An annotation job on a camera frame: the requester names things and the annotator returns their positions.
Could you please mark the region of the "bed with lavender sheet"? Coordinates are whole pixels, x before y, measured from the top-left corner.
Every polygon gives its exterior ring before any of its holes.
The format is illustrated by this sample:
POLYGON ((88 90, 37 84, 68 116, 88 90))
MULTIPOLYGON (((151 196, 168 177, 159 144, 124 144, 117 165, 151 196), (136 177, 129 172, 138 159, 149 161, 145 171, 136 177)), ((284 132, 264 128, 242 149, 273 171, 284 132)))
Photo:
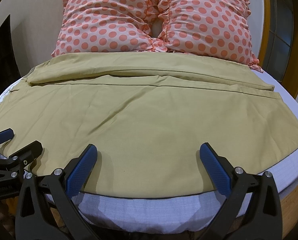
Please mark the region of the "bed with lavender sheet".
MULTIPOLYGON (((274 86, 284 103, 298 119, 298 102, 268 74, 257 73, 262 81, 274 86)), ((20 80, 6 87, 0 94, 0 103, 20 80)), ((298 168, 298 149, 268 168, 278 178, 283 168, 298 168)), ((298 170, 278 180, 278 188, 286 189, 298 178, 298 170)), ((82 215, 91 223, 112 226, 116 229, 138 232, 179 233, 196 231, 207 225, 223 201, 214 188, 189 196, 167 198, 120 198, 84 191, 74 198, 82 215)))

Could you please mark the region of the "left polka dot pillow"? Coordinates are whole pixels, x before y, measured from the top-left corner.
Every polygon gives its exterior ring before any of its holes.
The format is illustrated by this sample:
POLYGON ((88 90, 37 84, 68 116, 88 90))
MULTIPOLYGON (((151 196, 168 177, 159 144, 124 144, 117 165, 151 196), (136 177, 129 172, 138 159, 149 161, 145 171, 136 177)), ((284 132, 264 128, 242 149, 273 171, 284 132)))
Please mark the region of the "left polka dot pillow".
POLYGON ((158 0, 63 0, 63 21, 52 57, 82 52, 165 52, 153 36, 158 0))

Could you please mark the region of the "right polka dot pillow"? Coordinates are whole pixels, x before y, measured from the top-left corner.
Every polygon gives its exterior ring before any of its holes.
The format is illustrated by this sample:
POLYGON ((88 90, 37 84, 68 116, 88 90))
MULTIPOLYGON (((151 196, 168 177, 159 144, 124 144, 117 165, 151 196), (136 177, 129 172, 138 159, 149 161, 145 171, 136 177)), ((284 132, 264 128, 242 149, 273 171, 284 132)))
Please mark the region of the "right polka dot pillow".
POLYGON ((217 57, 262 71, 252 51, 249 0, 156 0, 160 45, 170 52, 217 57))

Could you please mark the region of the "polka dot pillow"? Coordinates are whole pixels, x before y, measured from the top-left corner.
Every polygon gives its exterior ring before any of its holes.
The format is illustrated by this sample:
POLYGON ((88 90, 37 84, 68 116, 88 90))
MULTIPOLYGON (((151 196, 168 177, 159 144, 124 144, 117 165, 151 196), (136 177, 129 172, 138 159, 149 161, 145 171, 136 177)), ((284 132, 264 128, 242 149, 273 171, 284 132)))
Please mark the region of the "polka dot pillow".
POLYGON ((165 52, 153 36, 158 0, 63 0, 63 21, 52 57, 82 52, 165 52))
POLYGON ((160 45, 170 52, 217 57, 262 71, 252 51, 249 0, 156 0, 160 45))

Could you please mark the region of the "khaki olive pants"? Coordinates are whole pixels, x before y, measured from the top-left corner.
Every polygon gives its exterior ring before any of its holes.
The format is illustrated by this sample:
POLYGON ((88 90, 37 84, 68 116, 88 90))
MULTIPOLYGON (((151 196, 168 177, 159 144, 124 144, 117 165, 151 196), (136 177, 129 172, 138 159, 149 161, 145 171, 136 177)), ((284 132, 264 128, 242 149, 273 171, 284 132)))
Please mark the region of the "khaki olive pants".
POLYGON ((214 187, 198 161, 208 142, 258 174, 298 149, 298 119, 248 66, 180 53, 71 53, 34 68, 0 103, 9 156, 40 141, 39 176, 87 145, 99 152, 84 191, 120 198, 189 196, 214 187))

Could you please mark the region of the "wooden framed glass door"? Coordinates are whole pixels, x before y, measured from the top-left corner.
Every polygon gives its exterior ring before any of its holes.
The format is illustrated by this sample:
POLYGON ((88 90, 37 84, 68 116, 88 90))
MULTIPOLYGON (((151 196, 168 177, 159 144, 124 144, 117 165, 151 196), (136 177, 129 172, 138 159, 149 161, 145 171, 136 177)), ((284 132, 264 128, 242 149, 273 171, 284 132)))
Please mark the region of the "wooden framed glass door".
POLYGON ((297 0, 263 0, 264 24, 260 66, 296 98, 298 96, 297 0))

